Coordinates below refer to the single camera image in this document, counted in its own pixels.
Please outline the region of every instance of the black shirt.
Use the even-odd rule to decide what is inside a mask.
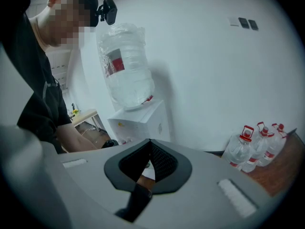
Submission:
[[[18,120],[18,126],[33,132],[41,141],[52,143],[62,153],[56,129],[71,123],[62,92],[51,72],[50,62],[39,46],[28,17],[24,14],[3,41],[11,62],[34,91]]]

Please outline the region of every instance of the water bottle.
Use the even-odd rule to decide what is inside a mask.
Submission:
[[[241,170],[242,165],[246,162],[251,154],[251,137],[254,129],[245,125],[241,135],[233,135],[226,147],[222,158],[230,165]]]
[[[127,23],[111,26],[98,42],[110,96],[125,109],[139,107],[154,91],[144,46],[144,28]]]
[[[255,133],[252,138],[253,154],[251,155],[249,160],[245,162],[242,166],[242,170],[246,173],[251,172],[255,169],[259,159],[264,155],[268,148],[269,138],[274,136],[274,133],[268,133],[269,129],[265,125],[260,131],[260,125],[264,125],[264,123],[259,122],[257,124],[258,132]]]
[[[277,124],[272,124],[272,127],[274,129],[274,137],[270,141],[269,146],[263,157],[260,158],[257,166],[264,167],[270,164],[274,160],[274,158],[281,152],[285,145],[287,133],[284,132],[284,125],[280,124],[278,126]]]

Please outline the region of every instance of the plastic wrap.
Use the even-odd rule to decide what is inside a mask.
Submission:
[[[145,30],[133,24],[115,24],[100,37],[98,51],[112,99],[134,108],[154,91],[145,55]]]

